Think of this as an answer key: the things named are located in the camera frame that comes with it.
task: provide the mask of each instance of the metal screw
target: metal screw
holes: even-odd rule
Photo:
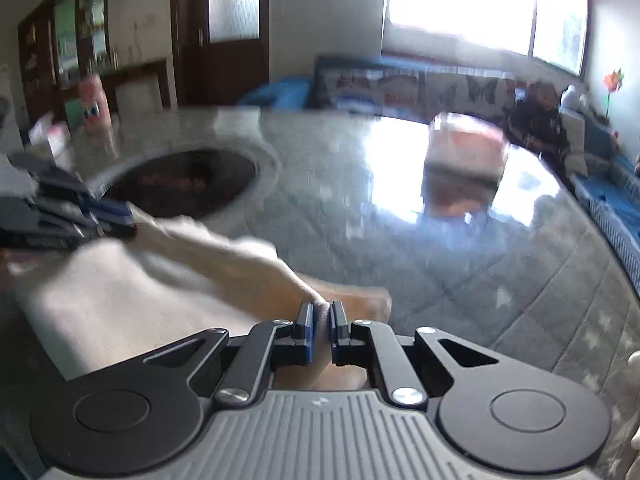
[[[249,392],[242,388],[222,388],[216,397],[225,404],[242,404],[249,399]]]
[[[424,400],[424,393],[415,388],[405,386],[393,390],[391,398],[399,404],[405,404],[407,406],[413,406],[414,404],[420,404]]]

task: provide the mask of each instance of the round black disc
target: round black disc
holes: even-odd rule
[[[583,465],[609,433],[609,415],[595,395],[532,367],[470,368],[444,395],[438,424],[466,455],[520,474]]]
[[[110,380],[100,373],[98,381],[90,374],[65,384],[31,413],[31,434],[49,465],[128,476],[169,460],[198,433],[203,411],[185,378],[167,380],[166,369],[153,365]]]

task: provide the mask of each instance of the hand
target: hand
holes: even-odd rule
[[[541,150],[543,146],[544,144],[542,142],[533,137],[529,137],[529,139],[527,139],[528,150]]]
[[[527,141],[527,149],[536,152],[554,152],[556,149],[551,144],[545,144],[541,140],[530,138]]]

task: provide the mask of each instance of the gray textured base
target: gray textured base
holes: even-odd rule
[[[77,478],[52,469],[43,480]],[[187,452],[138,480],[501,480],[444,444],[426,416],[372,390],[271,390],[252,408],[220,412]],[[587,469],[567,480],[597,480]]]

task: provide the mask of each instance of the bright window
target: bright window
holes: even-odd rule
[[[401,27],[534,56],[579,74],[587,8],[587,0],[389,0],[388,18]]]

